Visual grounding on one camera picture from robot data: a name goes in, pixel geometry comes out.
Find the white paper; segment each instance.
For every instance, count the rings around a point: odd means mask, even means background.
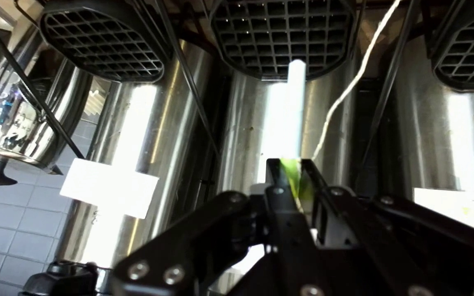
[[[415,187],[415,202],[474,226],[474,192]]]
[[[74,159],[59,194],[143,218],[156,184],[158,177],[150,174]]]

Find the shiny metal surface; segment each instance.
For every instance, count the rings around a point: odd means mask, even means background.
[[[191,42],[181,46],[201,97],[212,95],[206,85],[217,80],[211,73],[219,64]],[[193,97],[178,60],[158,83],[115,83],[91,146],[91,159],[158,175],[152,205],[145,218],[133,218],[74,202],[56,258],[96,261],[110,268],[165,230],[181,172],[188,171],[184,156],[196,121]]]
[[[43,88],[56,118],[73,133],[84,111],[92,75],[45,47],[38,29],[28,19],[18,21],[8,46],[30,75],[41,72],[31,78]],[[45,113],[28,101],[18,85],[18,77],[0,55],[0,156],[51,169],[64,141],[48,126]]]
[[[425,41],[407,44],[395,83],[405,189],[474,190],[474,92],[443,85]]]
[[[287,83],[268,83],[242,73],[234,75],[222,147],[219,190],[250,192],[265,182],[267,159],[280,156],[311,157],[329,105],[354,73],[356,62],[306,82],[303,101],[290,101]],[[354,97],[334,115],[316,164],[329,184],[349,185]]]

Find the metal pipe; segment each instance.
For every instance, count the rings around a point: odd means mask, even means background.
[[[183,41],[181,47],[201,98],[214,95],[212,85],[221,83],[221,64],[191,42]],[[186,154],[206,151],[209,143],[191,146],[196,138],[193,129],[199,123],[191,97],[178,59],[158,83],[114,85],[89,159],[158,175],[160,180],[145,218],[74,202],[56,258],[96,261],[102,268],[112,268],[168,226],[178,198],[194,198],[194,192],[180,195],[184,179],[198,174],[186,166]]]
[[[191,98],[194,101],[196,111],[198,111],[198,115],[199,115],[199,118],[201,118],[201,121],[203,121],[203,124],[206,128],[206,134],[208,134],[209,143],[211,143],[211,146],[212,146],[212,149],[216,152],[216,157],[219,159],[217,141],[216,141],[214,133],[212,133],[211,126],[209,126],[209,120],[206,116],[206,110],[204,110],[204,106],[201,103],[199,88],[198,88],[198,85],[194,83],[194,80],[191,77],[191,70],[189,70],[188,62],[184,59],[184,54],[181,50],[180,39],[178,39],[178,36],[175,32],[175,27],[171,24],[170,14],[166,11],[166,4],[165,4],[163,0],[156,0],[156,3],[158,3],[158,8],[160,8],[160,13],[163,16],[163,23],[165,23],[166,32],[170,34],[170,41],[171,41],[171,46],[173,46],[175,54],[178,57],[178,62],[181,64],[183,75],[184,75],[184,78],[188,82],[188,87],[189,87],[189,90],[193,93]]]
[[[367,139],[367,144],[366,144],[364,152],[362,152],[362,161],[361,161],[359,171],[356,172],[357,174],[356,184],[359,182],[361,171],[364,169],[364,166],[367,162],[374,138],[377,136],[377,131],[379,131],[379,126],[380,126],[387,101],[389,101],[389,95],[392,92],[392,87],[393,87],[397,73],[398,73],[400,59],[402,59],[403,49],[405,49],[405,42],[408,41],[408,36],[410,36],[415,23],[418,19],[418,14],[420,14],[420,0],[410,0],[407,14],[405,14],[403,23],[402,23],[398,39],[395,42],[392,59],[389,64],[389,70],[387,70],[387,75],[385,75],[385,80],[382,85],[380,98],[379,98],[379,103],[375,106],[374,118],[370,121],[369,139]]]
[[[30,11],[40,14],[40,4]],[[43,95],[41,100],[66,131],[73,133],[84,111],[92,75],[45,46],[38,27],[25,18],[13,27],[8,47],[33,80],[36,92]],[[30,93],[8,67],[0,54],[0,156],[56,172],[56,159],[66,144],[51,129],[40,105],[28,100]]]
[[[45,101],[40,98],[41,95],[36,92],[36,88],[33,87],[31,80],[26,77],[25,70],[22,69],[22,65],[18,64],[18,60],[13,57],[13,54],[8,50],[7,44],[3,42],[3,39],[0,37],[0,50],[3,52],[3,55],[7,57],[7,60],[10,62],[10,65],[13,67],[13,70],[20,75],[23,85],[26,87],[26,90],[31,93],[31,100],[35,103],[38,103],[41,106],[41,110],[46,113],[46,118],[50,121],[50,124],[56,129],[56,133],[61,134],[61,138],[71,146],[71,149],[74,151],[74,154],[77,157],[84,157],[84,154],[79,151],[79,147],[76,146],[76,143],[71,139],[69,133],[63,128],[63,124],[56,120],[54,113],[48,108],[48,105],[45,105]]]

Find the grid grate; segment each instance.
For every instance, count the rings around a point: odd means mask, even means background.
[[[435,52],[438,77],[456,88],[474,88],[474,21],[453,27],[449,39]]]
[[[333,70],[349,54],[352,23],[342,0],[221,0],[211,18],[224,59],[262,78],[287,78],[293,59],[310,78]]]
[[[110,14],[77,6],[46,11],[43,36],[76,65],[112,80],[158,80],[166,55],[140,24],[119,21]]]

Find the bolt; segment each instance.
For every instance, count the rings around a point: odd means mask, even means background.
[[[408,287],[408,296],[433,296],[433,292],[425,286],[413,284]]]
[[[275,194],[283,194],[285,189],[283,189],[283,187],[273,187],[273,192],[275,192]]]
[[[382,198],[382,203],[387,203],[387,205],[392,205],[395,200],[392,198],[392,197],[389,197],[389,195],[384,195]]]
[[[318,286],[305,284],[301,287],[301,296],[324,296],[324,294]]]
[[[150,272],[150,264],[147,261],[138,261],[129,268],[129,277],[137,281]]]
[[[173,266],[173,268],[168,268],[166,272],[165,272],[165,281],[166,284],[176,284],[176,282],[181,282],[186,276],[186,271],[183,266]]]
[[[331,189],[331,194],[333,195],[342,195],[342,189],[334,187],[334,189]]]

